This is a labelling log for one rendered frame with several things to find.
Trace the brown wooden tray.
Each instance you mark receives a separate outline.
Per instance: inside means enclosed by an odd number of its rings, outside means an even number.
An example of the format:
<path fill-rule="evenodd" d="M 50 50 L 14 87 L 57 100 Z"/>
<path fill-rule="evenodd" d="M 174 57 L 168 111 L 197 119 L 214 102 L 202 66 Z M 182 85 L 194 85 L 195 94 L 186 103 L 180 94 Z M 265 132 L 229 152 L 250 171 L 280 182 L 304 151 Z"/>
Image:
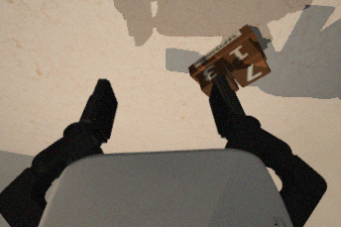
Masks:
<path fill-rule="evenodd" d="M 202 57 L 193 65 L 191 65 L 189 67 L 191 77 L 199 84 L 197 75 L 200 72 L 205 70 L 207 67 L 209 67 L 219 59 L 221 59 L 222 62 L 225 64 L 222 57 L 224 57 L 226 54 L 234 50 L 236 47 L 238 47 L 248 39 L 250 39 L 253 42 L 253 44 L 262 52 L 265 60 L 267 60 L 254 32 L 247 25 L 245 25 L 243 28 L 234 33 L 232 36 L 230 36 L 228 39 L 226 39 L 224 42 L 222 42 L 220 45 L 218 45 L 204 57 Z"/>

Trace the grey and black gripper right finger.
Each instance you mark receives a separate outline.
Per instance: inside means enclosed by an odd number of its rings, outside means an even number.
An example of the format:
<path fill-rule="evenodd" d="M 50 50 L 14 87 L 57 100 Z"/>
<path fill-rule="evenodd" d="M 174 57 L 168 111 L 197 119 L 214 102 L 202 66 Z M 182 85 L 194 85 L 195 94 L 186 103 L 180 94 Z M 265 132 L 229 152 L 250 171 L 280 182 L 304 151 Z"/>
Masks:
<path fill-rule="evenodd" d="M 245 114 L 225 75 L 214 78 L 209 104 L 218 134 L 228 141 L 225 148 L 254 153 L 275 171 L 292 226 L 303 227 L 327 190 L 325 179 L 286 142 L 262 129 L 257 118 Z"/>

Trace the dark brown cube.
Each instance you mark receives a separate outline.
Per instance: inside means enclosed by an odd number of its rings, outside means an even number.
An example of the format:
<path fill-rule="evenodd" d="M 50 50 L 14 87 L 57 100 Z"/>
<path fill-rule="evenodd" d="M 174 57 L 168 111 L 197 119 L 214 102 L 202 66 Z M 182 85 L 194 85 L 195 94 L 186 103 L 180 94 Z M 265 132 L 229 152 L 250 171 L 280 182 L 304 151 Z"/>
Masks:
<path fill-rule="evenodd" d="M 215 76 L 220 74 L 224 74 L 226 76 L 232 90 L 235 92 L 239 90 L 233 75 L 222 60 L 219 59 L 197 75 L 201 91 L 208 97 L 210 96 Z"/>
<path fill-rule="evenodd" d="M 250 39 L 222 57 L 241 87 L 271 72 L 263 54 Z"/>

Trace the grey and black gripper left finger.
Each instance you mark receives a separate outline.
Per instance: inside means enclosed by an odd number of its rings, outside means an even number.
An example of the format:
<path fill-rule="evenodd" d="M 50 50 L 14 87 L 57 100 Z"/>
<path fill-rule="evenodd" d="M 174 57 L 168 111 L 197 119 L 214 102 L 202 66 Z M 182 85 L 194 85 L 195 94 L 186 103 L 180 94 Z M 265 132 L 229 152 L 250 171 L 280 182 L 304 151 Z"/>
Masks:
<path fill-rule="evenodd" d="M 62 138 L 39 152 L 32 165 L 1 191 L 0 213 L 11 227 L 39 227 L 52 182 L 69 164 L 104 154 L 100 146 L 110 139 L 117 107 L 110 81 L 98 79 L 79 122 L 68 125 Z"/>

